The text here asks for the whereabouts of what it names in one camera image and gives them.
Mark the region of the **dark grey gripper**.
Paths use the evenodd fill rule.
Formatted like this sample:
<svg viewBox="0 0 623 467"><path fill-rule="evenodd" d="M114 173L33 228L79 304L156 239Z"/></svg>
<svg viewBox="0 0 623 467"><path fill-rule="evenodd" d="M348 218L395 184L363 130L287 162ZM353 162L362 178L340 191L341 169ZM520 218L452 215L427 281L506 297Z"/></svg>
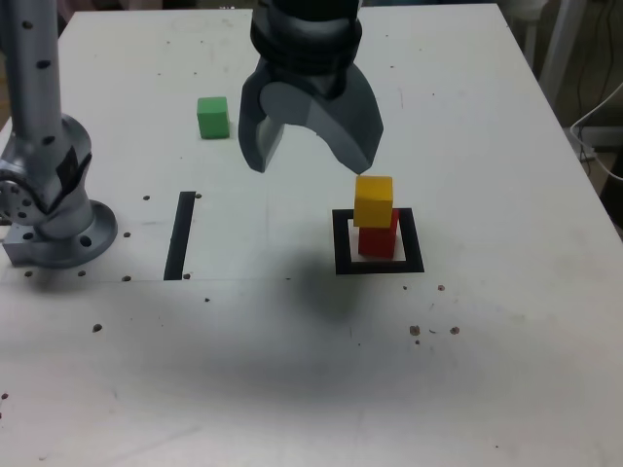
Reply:
<svg viewBox="0 0 623 467"><path fill-rule="evenodd" d="M376 97L356 65L310 74L270 70L260 59L242 87L239 110L239 146L252 170L267 170L286 126L313 131L356 174L372 166L384 132Z"/></svg>

